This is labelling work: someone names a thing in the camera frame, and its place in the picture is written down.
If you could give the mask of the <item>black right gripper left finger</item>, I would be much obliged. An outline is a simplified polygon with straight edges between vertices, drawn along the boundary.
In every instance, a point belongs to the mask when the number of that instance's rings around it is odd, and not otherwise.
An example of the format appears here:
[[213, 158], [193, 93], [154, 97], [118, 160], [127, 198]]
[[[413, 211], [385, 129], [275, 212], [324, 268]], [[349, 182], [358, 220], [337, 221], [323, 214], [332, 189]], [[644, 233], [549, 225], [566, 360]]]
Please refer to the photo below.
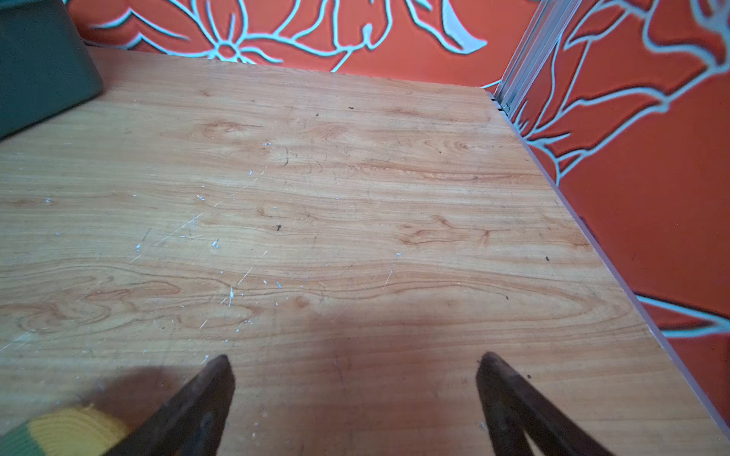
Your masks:
[[229, 358], [216, 357], [107, 454], [217, 454], [235, 387]]

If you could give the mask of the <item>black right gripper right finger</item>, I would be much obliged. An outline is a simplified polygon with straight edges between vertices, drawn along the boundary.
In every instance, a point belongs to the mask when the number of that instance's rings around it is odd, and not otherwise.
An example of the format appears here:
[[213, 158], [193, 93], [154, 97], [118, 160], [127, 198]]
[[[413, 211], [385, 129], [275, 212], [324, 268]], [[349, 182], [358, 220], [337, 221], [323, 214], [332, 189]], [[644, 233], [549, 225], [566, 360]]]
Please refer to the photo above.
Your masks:
[[493, 351], [485, 353], [476, 387], [496, 455], [610, 455]]

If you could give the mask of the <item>green striped sock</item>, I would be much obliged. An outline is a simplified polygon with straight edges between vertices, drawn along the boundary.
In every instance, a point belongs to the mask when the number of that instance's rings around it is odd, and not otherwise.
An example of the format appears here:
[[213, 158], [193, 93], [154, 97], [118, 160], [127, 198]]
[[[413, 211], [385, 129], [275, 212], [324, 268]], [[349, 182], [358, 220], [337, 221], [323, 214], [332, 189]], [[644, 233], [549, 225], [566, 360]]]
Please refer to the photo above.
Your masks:
[[125, 423], [96, 408], [62, 408], [2, 436], [1, 454], [104, 455], [127, 435]]

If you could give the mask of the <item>green compartment tray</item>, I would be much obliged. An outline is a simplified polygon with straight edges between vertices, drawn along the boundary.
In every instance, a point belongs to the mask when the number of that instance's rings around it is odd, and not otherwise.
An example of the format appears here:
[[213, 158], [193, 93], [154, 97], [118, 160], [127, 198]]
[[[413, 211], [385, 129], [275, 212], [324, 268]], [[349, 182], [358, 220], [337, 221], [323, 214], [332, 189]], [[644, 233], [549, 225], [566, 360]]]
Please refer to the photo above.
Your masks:
[[102, 93], [103, 79], [60, 0], [1, 3], [1, 137]]

